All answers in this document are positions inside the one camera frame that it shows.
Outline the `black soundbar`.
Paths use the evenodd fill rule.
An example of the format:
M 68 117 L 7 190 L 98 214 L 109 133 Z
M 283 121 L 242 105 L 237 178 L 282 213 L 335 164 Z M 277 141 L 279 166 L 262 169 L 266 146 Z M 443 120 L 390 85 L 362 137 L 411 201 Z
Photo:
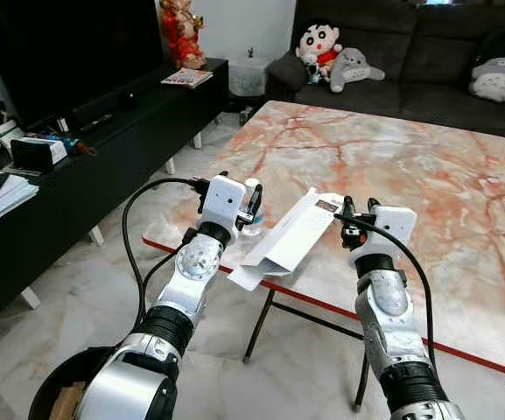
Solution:
M 67 122 L 74 127 L 80 127 L 96 121 L 99 117 L 109 115 L 109 113 L 119 112 L 120 109 L 133 109 L 137 106 L 139 95 L 139 87 L 115 89 L 115 91 L 79 105 L 79 107 L 72 108 L 67 113 Z

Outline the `cartoon boy plush doll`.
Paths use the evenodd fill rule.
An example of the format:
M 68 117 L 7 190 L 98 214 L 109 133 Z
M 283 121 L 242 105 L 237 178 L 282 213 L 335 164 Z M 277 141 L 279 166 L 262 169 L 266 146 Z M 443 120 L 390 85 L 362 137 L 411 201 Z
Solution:
M 328 83 L 333 62 L 344 49 L 339 38 L 340 28 L 328 20 L 315 19 L 305 26 L 293 52 L 305 67 L 308 84 Z

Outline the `black low TV cabinet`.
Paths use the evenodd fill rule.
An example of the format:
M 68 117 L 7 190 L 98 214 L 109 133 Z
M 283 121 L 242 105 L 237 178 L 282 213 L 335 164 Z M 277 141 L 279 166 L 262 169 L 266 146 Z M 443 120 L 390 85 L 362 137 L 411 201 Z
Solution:
M 69 156 L 36 177 L 32 199 L 0 217 L 0 312 L 153 172 L 191 142 L 228 101 L 229 63 L 209 59 L 198 87 L 157 84 L 81 136 L 96 156 Z

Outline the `black remote control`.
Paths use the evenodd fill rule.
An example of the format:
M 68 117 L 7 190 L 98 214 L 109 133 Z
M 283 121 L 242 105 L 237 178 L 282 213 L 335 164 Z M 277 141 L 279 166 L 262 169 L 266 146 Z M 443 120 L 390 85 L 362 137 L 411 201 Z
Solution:
M 81 135 L 84 135 L 84 133 L 92 132 L 93 130 L 100 128 L 105 123 L 108 123 L 113 116 L 115 116 L 113 115 L 113 113 L 107 113 L 106 115 L 97 116 L 96 119 L 94 119 L 93 121 L 88 122 L 85 125 L 81 125 L 81 127 L 77 129 L 77 132 L 81 133 Z

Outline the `red and gold figurine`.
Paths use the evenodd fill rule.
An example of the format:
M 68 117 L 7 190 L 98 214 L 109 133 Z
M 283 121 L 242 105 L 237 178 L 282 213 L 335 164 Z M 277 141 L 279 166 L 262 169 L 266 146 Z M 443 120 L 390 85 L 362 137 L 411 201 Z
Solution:
M 203 17 L 193 15 L 191 0 L 159 0 L 159 8 L 160 23 L 173 63 L 199 71 L 207 64 L 207 57 L 199 45 Z

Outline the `white paper stack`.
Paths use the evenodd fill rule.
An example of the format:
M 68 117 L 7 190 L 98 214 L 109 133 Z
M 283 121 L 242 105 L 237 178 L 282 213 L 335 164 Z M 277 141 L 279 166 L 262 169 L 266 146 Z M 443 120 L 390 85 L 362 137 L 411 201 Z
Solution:
M 13 211 L 25 201 L 31 200 L 39 192 L 39 186 L 29 183 L 27 179 L 20 176 L 13 176 L 11 173 L 2 172 L 8 175 L 3 188 L 0 189 L 0 217 Z

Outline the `large grey Totoro plush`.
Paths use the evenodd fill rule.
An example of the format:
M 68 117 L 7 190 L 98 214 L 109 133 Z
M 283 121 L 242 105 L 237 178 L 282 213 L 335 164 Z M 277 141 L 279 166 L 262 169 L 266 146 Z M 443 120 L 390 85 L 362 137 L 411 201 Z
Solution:
M 469 91 L 493 102 L 505 102 L 505 28 L 491 31 L 479 43 L 472 59 Z

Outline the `white and red magazine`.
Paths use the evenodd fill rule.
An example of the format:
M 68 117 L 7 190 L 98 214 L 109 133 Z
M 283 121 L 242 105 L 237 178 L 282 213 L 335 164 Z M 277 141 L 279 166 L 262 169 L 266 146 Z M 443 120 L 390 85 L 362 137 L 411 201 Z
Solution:
M 204 81 L 211 80 L 213 73 L 209 71 L 204 71 L 204 69 L 191 69 L 191 68 L 180 68 L 172 75 L 165 77 L 160 81 L 163 85 L 169 85 L 169 87 L 185 87 L 185 88 L 196 88 Z

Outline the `black round rubbish bin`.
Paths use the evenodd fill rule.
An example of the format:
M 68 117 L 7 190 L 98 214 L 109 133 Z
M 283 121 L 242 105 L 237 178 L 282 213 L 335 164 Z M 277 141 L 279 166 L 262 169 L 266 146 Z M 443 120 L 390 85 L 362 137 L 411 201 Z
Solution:
M 40 385 L 39 392 L 32 399 L 27 420 L 51 420 L 60 391 L 77 382 L 86 388 L 115 350 L 115 346 L 92 346 L 62 361 Z

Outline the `black flat television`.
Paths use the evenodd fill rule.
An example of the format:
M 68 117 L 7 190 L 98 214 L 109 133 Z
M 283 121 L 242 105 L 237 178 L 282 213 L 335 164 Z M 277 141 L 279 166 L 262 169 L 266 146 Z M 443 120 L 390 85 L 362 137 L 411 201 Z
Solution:
M 21 128 L 168 67 L 156 0 L 0 0 L 0 75 Z

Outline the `blue folding umbrella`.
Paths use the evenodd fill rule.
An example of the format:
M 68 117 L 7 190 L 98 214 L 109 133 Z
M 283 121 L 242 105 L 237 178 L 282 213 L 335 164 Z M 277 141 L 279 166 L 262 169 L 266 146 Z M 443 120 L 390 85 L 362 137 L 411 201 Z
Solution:
M 99 151 L 84 143 L 79 137 L 62 136 L 62 135 L 41 135 L 45 140 L 56 141 L 64 145 L 65 151 L 69 156 L 88 155 L 91 157 L 99 156 Z

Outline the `black and white box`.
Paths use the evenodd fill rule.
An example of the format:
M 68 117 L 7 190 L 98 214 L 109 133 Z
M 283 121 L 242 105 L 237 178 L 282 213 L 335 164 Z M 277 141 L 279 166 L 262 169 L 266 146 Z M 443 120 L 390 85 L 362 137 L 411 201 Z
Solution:
M 21 171 L 52 172 L 67 157 L 67 146 L 47 137 L 20 137 L 11 141 L 13 165 Z

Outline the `marble pattern folding table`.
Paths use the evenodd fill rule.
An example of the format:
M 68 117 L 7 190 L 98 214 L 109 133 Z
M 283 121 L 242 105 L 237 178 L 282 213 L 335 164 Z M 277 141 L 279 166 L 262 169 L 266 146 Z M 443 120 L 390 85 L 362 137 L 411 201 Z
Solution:
M 270 101 L 245 125 L 222 115 L 204 147 L 175 156 L 180 176 L 261 179 L 268 227 L 309 188 L 417 213 L 409 247 L 433 293 L 438 372 L 471 420 L 505 420 L 505 137 Z M 275 280 L 248 292 L 221 273 L 181 368 L 175 420 L 387 420 L 375 377 L 353 399 L 363 346 L 356 277 L 326 229 L 279 299 L 326 321 L 272 309 Z

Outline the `long white carton box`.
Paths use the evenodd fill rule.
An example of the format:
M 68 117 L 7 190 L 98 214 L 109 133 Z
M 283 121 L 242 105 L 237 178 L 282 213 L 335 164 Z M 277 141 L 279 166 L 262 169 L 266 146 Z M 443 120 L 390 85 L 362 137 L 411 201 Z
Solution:
M 265 277 L 291 275 L 341 212 L 343 200 L 339 193 L 319 193 L 309 188 L 243 257 L 229 273 L 228 280 L 246 291 L 254 291 Z

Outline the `small grey Totoro plush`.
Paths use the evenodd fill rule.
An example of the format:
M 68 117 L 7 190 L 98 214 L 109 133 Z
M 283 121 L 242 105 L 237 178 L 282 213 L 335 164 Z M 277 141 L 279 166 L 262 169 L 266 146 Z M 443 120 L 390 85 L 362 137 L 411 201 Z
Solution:
M 333 93 L 343 92 L 345 84 L 352 81 L 381 81 L 387 77 L 382 69 L 372 67 L 360 49 L 347 47 L 333 61 L 329 72 L 329 88 Z

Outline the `small clear water bottle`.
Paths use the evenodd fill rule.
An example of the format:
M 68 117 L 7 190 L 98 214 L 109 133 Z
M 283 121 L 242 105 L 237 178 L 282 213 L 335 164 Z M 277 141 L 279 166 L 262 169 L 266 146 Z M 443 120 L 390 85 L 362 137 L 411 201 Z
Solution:
M 247 203 L 249 223 L 242 227 L 242 232 L 247 236 L 257 236 L 263 232 L 263 183 L 256 178 L 248 178 L 244 181 L 244 185 L 249 191 Z

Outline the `dark grey fabric sofa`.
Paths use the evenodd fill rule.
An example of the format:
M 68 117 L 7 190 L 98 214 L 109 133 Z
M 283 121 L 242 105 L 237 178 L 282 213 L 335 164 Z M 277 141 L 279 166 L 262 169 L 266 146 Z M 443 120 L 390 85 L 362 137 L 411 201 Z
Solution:
M 340 93 L 309 84 L 295 49 L 312 21 L 336 25 L 339 44 L 360 49 L 384 79 L 352 81 Z M 265 97 L 505 137 L 505 102 L 469 89 L 484 41 L 501 31 L 505 3 L 297 0 L 288 51 L 265 68 Z

